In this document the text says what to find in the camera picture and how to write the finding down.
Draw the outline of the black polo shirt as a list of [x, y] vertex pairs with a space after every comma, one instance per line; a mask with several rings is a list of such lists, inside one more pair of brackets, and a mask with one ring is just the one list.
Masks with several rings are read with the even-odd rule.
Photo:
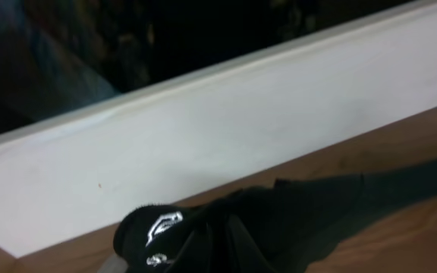
[[437, 159], [390, 172], [278, 179], [201, 206], [142, 206], [119, 224], [130, 272], [303, 272], [342, 241], [437, 196]]

